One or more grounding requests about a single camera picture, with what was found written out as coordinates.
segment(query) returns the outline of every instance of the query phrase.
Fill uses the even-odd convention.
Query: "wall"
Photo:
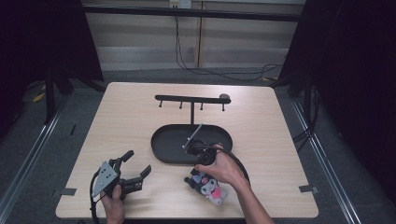
[[[193,1],[192,8],[299,15],[304,6],[301,0],[294,1],[295,4],[286,4],[290,0],[278,1],[282,4],[269,4],[274,2],[269,0],[232,1]],[[158,0],[83,3],[169,7],[168,1]],[[87,13],[87,19],[103,70],[178,67],[175,18]],[[296,23],[178,18],[178,26],[183,62],[188,67],[261,67],[266,63],[283,63]]]

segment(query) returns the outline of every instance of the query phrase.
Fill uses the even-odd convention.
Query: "black tape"
[[[300,189],[301,193],[307,193],[307,192],[312,192],[313,194],[318,193],[318,189],[316,187],[312,187],[310,185],[304,185],[298,187]]]
[[[62,195],[74,196],[77,189],[55,189],[51,197],[61,198]]]

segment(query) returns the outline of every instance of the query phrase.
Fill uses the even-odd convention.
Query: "aluminum rail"
[[[36,9],[40,11],[60,10],[63,12],[76,12],[82,10],[88,13],[179,16],[179,17],[254,20],[254,21],[297,22],[301,19],[300,15],[293,15],[293,14],[253,13],[253,12],[168,8],[168,7],[123,7],[123,6],[93,5],[93,4],[82,4],[82,5],[40,4],[40,5],[34,5],[32,7],[36,7]]]
[[[303,125],[303,128],[306,130],[308,128],[308,124],[304,118],[304,111],[299,102],[293,101],[294,109],[297,113],[297,116]],[[312,148],[314,149],[315,154],[317,155],[318,162],[329,181],[330,187],[332,188],[332,192],[334,193],[335,198],[337,199],[338,204],[343,211],[346,220],[349,224],[361,224],[361,219],[359,218],[358,212],[356,211],[355,205],[350,201],[349,196],[347,195],[346,190],[342,186],[340,180],[338,179],[337,174],[332,168],[332,164],[329,161],[329,158],[326,155],[321,143],[318,140],[318,137],[315,133],[311,133],[309,137],[309,141],[311,143]]]
[[[50,139],[50,136],[59,120],[61,111],[64,109],[66,102],[67,98],[64,97],[60,102],[58,111],[54,114],[52,120],[48,124],[44,125],[40,135],[35,140],[35,144],[31,148],[29,155],[21,166],[21,169],[15,175],[11,184],[8,186],[7,191],[2,196],[0,201],[0,224],[6,223],[8,215],[14,207],[15,202],[18,200],[18,197],[20,196],[21,191],[28,180],[30,173],[32,173],[35,164],[41,155],[41,152],[44,150],[44,147]]]

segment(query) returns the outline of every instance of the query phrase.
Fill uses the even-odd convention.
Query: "hand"
[[[100,192],[102,198],[102,204],[106,211],[107,224],[121,224],[125,219],[125,212],[123,209],[123,203],[120,200],[121,196],[121,186],[116,185],[113,189],[112,198],[107,195],[104,197],[105,193]]]
[[[223,148],[220,144],[215,144],[215,147]],[[239,183],[245,184],[247,182],[236,162],[220,150],[218,150],[216,160],[212,164],[208,166],[197,164],[195,165],[195,169],[199,172],[212,175],[218,181],[230,184],[234,188]]]

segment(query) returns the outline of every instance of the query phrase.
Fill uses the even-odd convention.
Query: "horizontal rod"
[[[152,16],[179,16],[179,17],[198,17],[198,18],[219,18],[219,19],[238,19],[254,21],[299,21],[300,15],[292,14],[270,14],[253,12],[218,11],[186,8],[168,7],[120,7],[107,5],[55,5],[41,4],[39,10],[61,10],[78,11],[83,10],[89,13],[109,13],[109,14],[131,14],[131,15],[152,15]]]
[[[202,104],[219,104],[227,105],[231,102],[228,98],[205,98],[205,97],[191,97],[191,96],[174,96],[174,95],[155,95],[158,101],[174,101],[174,102],[191,102]]]

